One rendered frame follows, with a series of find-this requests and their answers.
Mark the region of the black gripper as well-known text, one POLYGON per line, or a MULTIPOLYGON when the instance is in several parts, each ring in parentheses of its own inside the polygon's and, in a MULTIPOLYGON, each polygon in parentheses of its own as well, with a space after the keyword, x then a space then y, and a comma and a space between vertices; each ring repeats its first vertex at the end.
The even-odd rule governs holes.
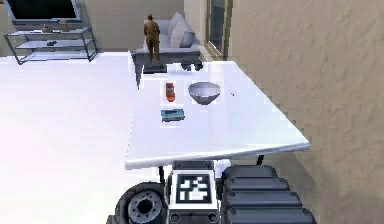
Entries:
POLYGON ((120 197, 106 224, 166 224, 167 209, 164 185, 142 182, 120 197))

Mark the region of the blue box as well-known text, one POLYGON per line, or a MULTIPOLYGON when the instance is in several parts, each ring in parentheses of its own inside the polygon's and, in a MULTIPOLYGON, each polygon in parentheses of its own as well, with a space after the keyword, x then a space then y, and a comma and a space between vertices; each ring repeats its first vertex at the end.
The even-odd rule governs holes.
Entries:
POLYGON ((185 115, 184 115, 183 109, 172 109, 172 110, 161 111, 161 120, 163 122, 180 121, 184 119, 185 119, 185 115))

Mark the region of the white table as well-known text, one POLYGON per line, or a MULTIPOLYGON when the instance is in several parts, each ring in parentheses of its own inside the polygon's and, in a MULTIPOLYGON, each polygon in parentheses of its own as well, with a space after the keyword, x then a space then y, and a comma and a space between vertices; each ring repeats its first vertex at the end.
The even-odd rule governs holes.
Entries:
POLYGON ((166 74, 141 79, 125 168, 309 148, 306 137, 235 62, 205 62, 200 71, 185 71, 178 64, 170 64, 166 74), (166 98, 169 82, 174 84, 173 102, 166 98), (196 82, 215 83, 221 93, 209 105, 200 105, 188 92, 196 82), (185 119, 163 122, 161 111, 172 109, 183 109, 185 119))

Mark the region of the grey bowl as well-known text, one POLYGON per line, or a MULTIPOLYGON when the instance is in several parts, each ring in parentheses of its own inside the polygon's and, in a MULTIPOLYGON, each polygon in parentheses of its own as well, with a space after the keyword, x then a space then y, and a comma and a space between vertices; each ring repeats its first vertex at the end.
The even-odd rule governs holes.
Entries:
POLYGON ((221 93, 220 86, 212 82, 196 82, 188 87, 191 98, 200 105, 209 105, 221 93))

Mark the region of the black round object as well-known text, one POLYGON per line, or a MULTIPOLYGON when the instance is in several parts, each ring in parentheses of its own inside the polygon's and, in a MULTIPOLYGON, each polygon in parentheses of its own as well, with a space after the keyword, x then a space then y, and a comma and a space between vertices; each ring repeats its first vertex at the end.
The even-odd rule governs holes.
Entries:
POLYGON ((181 67, 186 71, 191 71, 192 69, 200 71, 203 68, 203 64, 199 59, 185 60, 181 62, 181 67))

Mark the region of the grey sofa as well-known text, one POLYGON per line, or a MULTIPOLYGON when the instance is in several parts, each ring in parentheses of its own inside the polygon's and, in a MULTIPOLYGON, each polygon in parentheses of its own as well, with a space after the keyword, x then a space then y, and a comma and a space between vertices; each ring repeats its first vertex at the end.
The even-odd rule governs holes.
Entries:
MULTIPOLYGON (((168 28, 170 20, 154 20, 160 28, 160 62, 162 64, 181 63, 185 60, 196 60, 200 57, 199 41, 195 36, 193 45, 190 48, 171 48, 169 45, 168 28)), ((149 64, 149 55, 144 37, 142 48, 131 51, 131 56, 135 64, 136 82, 139 86, 141 75, 143 74, 143 66, 149 64)))

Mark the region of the brown human statue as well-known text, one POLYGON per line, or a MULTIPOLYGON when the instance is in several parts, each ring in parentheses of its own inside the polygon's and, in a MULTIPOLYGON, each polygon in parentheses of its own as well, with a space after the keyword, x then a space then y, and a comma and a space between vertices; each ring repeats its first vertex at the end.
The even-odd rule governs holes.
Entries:
POLYGON ((158 23, 153 20, 151 13, 148 14, 147 21, 144 23, 143 32, 149 55, 149 64, 144 66, 143 72, 145 74, 165 72, 166 66, 160 63, 160 28, 158 23))

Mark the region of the grey pillow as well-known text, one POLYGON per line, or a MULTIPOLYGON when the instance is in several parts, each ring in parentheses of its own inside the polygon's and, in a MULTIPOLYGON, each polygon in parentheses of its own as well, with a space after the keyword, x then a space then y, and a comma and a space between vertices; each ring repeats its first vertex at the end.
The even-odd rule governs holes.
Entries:
POLYGON ((195 33, 179 12, 170 21, 168 36, 171 48, 190 48, 195 40, 195 33))

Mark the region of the grey metal shelf stand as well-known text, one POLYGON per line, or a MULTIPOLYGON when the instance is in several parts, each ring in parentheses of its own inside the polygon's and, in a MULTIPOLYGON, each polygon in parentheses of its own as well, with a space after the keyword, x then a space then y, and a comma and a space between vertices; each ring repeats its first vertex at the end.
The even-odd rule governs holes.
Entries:
POLYGON ((29 61, 86 59, 98 54, 91 27, 69 30, 14 31, 4 38, 19 65, 29 61))

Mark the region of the window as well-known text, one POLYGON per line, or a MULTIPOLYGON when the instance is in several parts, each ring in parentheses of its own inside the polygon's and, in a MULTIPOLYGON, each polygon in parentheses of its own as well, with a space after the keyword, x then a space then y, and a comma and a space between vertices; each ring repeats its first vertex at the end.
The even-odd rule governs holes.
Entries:
POLYGON ((207 0, 204 46, 213 60, 228 59, 232 9, 233 0, 207 0))

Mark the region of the black television set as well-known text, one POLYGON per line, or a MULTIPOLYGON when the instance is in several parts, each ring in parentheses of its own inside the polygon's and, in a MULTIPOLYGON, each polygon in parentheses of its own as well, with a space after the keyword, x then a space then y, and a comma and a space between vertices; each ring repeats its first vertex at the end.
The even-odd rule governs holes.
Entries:
POLYGON ((13 23, 80 22, 76 0, 3 0, 13 23))

